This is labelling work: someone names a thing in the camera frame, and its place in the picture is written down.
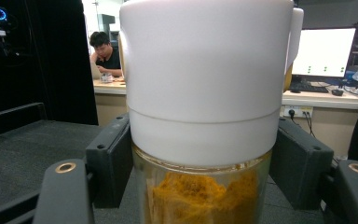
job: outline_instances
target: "man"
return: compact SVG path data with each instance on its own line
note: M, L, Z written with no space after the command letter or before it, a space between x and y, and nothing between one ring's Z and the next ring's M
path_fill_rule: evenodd
M89 56L97 64L101 73L110 73L113 77L121 77L120 57L118 50L114 50L109 36L105 32L94 32L89 38L89 44L95 52Z

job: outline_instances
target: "monitor screen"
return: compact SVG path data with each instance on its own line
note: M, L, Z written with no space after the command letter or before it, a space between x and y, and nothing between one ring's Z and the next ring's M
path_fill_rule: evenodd
M354 28L302 30L293 75L344 77Z

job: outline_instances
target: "glass jar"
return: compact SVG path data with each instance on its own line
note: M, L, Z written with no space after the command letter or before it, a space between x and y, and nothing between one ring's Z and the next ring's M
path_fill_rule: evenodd
M132 144L141 223L257 223L271 150L252 161L189 167L156 159Z

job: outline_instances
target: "power outlet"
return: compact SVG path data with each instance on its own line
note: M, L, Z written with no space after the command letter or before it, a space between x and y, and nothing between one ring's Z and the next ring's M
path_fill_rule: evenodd
M289 111L295 111L295 118L305 118L305 113L308 113L307 116L312 118L313 107L312 106L303 106L303 105L286 105L283 110L283 116L289 117Z

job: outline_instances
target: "keyboard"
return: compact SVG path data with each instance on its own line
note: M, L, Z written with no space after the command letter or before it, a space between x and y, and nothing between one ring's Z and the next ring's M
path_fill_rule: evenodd
M311 91L311 92L323 92L328 93L328 90L326 87L318 87L318 86L311 86L307 83L291 83L289 87L289 91Z

